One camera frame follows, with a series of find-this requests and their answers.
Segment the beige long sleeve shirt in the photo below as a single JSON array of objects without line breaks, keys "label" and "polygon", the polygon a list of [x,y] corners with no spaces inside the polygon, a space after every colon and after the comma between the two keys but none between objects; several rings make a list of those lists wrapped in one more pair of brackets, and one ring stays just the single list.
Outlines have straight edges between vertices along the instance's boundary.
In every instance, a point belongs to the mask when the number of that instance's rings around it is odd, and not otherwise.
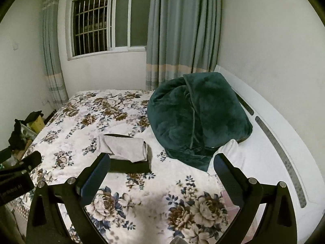
[{"label": "beige long sleeve shirt", "polygon": [[116,160],[141,162],[148,160],[148,148],[141,138],[123,135],[101,134],[97,139],[96,152],[107,153]]}]

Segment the dark clothes pile on left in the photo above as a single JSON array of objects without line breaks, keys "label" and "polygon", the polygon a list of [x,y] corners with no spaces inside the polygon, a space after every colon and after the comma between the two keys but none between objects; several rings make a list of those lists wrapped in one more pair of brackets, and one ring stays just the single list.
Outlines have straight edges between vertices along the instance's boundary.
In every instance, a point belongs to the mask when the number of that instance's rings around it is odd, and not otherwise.
[{"label": "dark clothes pile on left", "polygon": [[27,143],[27,140],[34,140],[38,134],[36,134],[28,125],[33,122],[38,116],[43,117],[42,111],[31,112],[25,120],[15,119],[14,131],[8,140],[10,150],[23,150]]}]

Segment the yellow box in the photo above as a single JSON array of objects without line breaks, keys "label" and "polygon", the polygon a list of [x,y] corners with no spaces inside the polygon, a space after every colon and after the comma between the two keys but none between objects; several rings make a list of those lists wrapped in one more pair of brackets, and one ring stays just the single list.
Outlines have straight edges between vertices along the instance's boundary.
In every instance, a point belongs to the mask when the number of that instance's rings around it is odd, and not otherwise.
[{"label": "yellow box", "polygon": [[45,123],[41,116],[38,116],[36,120],[28,123],[28,125],[36,134],[39,134],[45,127]]}]

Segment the white bed headboard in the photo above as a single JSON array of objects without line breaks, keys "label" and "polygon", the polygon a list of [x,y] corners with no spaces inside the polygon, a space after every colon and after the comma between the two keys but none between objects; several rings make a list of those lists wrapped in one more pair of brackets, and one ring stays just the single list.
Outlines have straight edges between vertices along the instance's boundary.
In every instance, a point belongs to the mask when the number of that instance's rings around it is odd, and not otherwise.
[{"label": "white bed headboard", "polygon": [[297,223],[297,241],[305,243],[324,216],[324,179],[310,153],[289,122],[244,81],[217,65],[232,87],[253,126],[238,146],[244,157],[240,167],[260,183],[287,184]]}]

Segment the white pillow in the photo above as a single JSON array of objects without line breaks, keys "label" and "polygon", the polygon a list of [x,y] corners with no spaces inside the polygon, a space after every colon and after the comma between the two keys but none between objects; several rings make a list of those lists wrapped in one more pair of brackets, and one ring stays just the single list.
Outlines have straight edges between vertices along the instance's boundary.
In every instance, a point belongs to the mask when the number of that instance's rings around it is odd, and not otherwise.
[{"label": "white pillow", "polygon": [[214,158],[217,154],[223,153],[234,167],[242,169],[245,163],[245,155],[243,150],[239,147],[238,142],[234,139],[228,141],[225,145],[221,146],[211,158],[207,173],[210,176],[215,176],[217,173],[214,170]]}]

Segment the black folded garment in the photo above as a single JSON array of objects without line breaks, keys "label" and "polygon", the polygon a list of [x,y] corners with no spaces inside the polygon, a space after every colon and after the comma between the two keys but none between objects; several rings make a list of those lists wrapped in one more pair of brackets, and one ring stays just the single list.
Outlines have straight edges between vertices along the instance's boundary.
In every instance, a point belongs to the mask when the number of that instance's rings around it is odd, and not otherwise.
[{"label": "black folded garment", "polygon": [[112,156],[110,156],[111,160],[111,166],[110,171],[111,172],[124,172],[124,173],[147,173],[150,172],[150,162],[149,162],[149,156],[147,161],[141,161],[141,162],[130,162],[130,161],[124,161],[124,160],[116,160],[113,159]]}]

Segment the floral bed quilt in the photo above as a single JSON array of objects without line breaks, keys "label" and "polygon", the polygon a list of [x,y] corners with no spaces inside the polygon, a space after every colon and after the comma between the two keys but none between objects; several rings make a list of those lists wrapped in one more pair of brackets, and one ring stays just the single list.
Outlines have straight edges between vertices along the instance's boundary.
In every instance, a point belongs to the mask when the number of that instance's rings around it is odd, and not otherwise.
[{"label": "floral bed quilt", "polygon": [[108,243],[216,243],[230,223],[213,169],[169,157],[146,107],[151,92],[84,91],[50,119],[28,148],[42,162],[34,183],[76,177],[100,153],[111,168],[85,211]]}]

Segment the dark green plush blanket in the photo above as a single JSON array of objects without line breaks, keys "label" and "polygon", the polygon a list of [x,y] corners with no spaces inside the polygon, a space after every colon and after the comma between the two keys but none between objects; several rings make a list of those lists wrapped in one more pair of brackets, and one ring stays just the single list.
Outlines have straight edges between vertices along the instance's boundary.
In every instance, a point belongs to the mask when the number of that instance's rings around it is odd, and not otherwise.
[{"label": "dark green plush blanket", "polygon": [[147,107],[152,131],[167,155],[207,171],[217,149],[245,141],[253,126],[232,87],[218,72],[164,82]]}]

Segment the window with metal bars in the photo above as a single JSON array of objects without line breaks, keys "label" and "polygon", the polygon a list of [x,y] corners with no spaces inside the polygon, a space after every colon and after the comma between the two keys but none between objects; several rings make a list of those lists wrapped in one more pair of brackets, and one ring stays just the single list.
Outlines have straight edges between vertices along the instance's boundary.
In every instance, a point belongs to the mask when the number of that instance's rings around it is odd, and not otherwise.
[{"label": "window with metal bars", "polygon": [[73,57],[144,51],[150,0],[71,0]]}]

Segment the left grey-green curtain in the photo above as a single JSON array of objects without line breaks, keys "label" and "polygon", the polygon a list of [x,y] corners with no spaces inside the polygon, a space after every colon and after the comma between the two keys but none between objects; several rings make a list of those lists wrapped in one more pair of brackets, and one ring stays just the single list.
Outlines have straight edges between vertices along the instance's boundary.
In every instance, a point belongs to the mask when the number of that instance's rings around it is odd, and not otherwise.
[{"label": "left grey-green curtain", "polygon": [[59,110],[68,101],[58,48],[58,2],[59,0],[42,1],[41,25],[45,76],[56,110]]}]

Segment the grey-green curtain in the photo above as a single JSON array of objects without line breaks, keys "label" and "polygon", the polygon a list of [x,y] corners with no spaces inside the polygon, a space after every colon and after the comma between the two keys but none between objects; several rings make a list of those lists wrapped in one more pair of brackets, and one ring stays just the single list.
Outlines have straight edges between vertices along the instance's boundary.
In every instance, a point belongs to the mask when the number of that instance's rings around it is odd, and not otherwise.
[{"label": "grey-green curtain", "polygon": [[56,110],[59,110],[68,101],[58,48],[58,2],[59,0],[42,1],[41,25],[45,76]]},{"label": "grey-green curtain", "polygon": [[146,88],[217,65],[222,0],[150,0]]}]

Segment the right grey-green curtain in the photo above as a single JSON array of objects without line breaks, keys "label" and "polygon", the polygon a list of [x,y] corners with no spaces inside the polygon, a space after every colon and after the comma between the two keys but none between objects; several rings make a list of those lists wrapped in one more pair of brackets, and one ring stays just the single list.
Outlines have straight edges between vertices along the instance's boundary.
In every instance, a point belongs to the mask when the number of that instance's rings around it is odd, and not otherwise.
[{"label": "right grey-green curtain", "polygon": [[146,88],[217,65],[222,0],[150,0]]}]

